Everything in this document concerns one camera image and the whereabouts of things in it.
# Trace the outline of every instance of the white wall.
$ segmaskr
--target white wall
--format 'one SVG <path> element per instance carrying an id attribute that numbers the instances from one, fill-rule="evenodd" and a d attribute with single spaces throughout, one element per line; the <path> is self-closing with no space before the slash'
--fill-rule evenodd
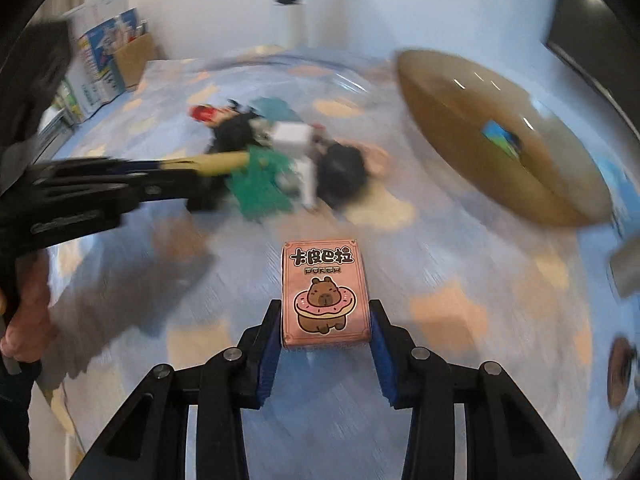
<path id="1" fill-rule="evenodd" d="M 536 95 L 578 136 L 640 168 L 640 143 L 543 45 L 555 0 L 305 0 L 311 46 L 389 56 L 406 46 L 476 60 Z M 271 0 L 130 0 L 169 57 L 210 58 L 277 43 Z"/>

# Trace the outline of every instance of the brown bowl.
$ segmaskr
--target brown bowl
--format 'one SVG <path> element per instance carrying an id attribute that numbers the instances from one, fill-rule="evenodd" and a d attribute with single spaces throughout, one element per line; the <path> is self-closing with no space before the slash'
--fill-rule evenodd
<path id="1" fill-rule="evenodd" d="M 398 76 L 423 136 L 489 198 L 539 224 L 609 221 L 609 189 L 589 153 L 521 87 L 462 57 L 433 50 L 401 53 Z M 490 120 L 521 140 L 520 160 L 482 134 Z"/>

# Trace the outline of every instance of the dark pants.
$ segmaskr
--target dark pants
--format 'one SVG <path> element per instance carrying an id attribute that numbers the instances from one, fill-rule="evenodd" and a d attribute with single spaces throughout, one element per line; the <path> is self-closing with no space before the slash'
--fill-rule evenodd
<path id="1" fill-rule="evenodd" d="M 22 465 L 29 469 L 29 403 L 31 389 L 40 374 L 40 362 L 20 364 L 22 373 L 9 376 L 2 368 L 0 374 L 0 431 L 9 442 Z"/>

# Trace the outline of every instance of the pile of objects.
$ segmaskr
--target pile of objects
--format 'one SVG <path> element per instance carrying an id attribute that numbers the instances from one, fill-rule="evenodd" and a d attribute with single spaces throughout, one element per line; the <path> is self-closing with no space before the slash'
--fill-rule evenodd
<path id="1" fill-rule="evenodd" d="M 246 167 L 206 179 L 188 201 L 190 211 L 215 209 L 227 190 L 250 220 L 292 211 L 293 202 L 314 209 L 320 199 L 341 208 L 370 173 L 381 171 L 365 150 L 331 139 L 320 124 L 304 123 L 281 99 L 260 98 L 247 107 L 235 101 L 222 108 L 199 105 L 190 116 L 211 128 L 207 153 L 249 153 Z"/>

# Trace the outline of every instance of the patterned tablecloth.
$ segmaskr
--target patterned tablecloth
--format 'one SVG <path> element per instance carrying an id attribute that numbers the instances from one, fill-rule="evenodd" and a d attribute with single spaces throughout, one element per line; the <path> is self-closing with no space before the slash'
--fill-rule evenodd
<path id="1" fill-rule="evenodd" d="M 281 297 L 286 240 L 356 238 L 370 298 L 418 344 L 477 367 L 496 360 L 576 459 L 591 370 L 590 305 L 577 235 L 544 230 L 495 205 L 430 148 L 408 117 L 389 64 L 316 53 L 314 62 L 153 62 L 135 94 L 88 132 L 74 156 L 162 158 L 202 153 L 210 132 L 190 105 L 279 97 L 334 137 L 373 142 L 389 174 L 341 212 L 296 209 L 247 222 L 229 199 L 189 214 L 184 201 L 147 204 L 123 227 L 52 249 L 60 337 L 44 387 L 65 397 L 84 448 L 155 364 L 205 362 L 259 324 Z M 345 105 L 335 74 L 369 90 Z M 457 451 L 464 449 L 456 411 Z M 397 479 L 410 413 L 382 396 L 368 346 L 284 351 L 273 393 L 244 411 L 255 479 Z M 188 478 L 193 478 L 190 416 Z M 466 478 L 458 455 L 457 478 Z"/>

